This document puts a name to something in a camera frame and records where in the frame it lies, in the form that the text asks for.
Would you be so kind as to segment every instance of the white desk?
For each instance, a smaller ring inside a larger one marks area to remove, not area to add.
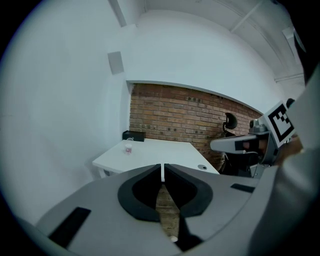
[[[125,153],[125,144],[132,144],[132,153]],[[122,140],[92,162],[104,170],[123,173],[132,169],[161,164],[161,179],[164,181],[164,164],[176,164],[203,172],[218,174],[217,170],[189,143],[146,138],[144,142]]]

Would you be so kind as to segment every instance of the white wall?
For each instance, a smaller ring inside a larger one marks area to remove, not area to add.
[[[235,99],[262,113],[284,95],[260,56],[204,18],[169,10],[142,14],[122,52],[131,82],[175,84]]]
[[[283,90],[284,96],[287,99],[296,100],[305,90],[305,78],[298,77],[277,82],[277,85]]]
[[[138,21],[145,12],[145,0],[117,0],[127,25]]]
[[[107,58],[119,29],[107,0],[47,1],[1,64],[1,188],[32,224],[92,181],[92,160],[121,140],[130,95]]]

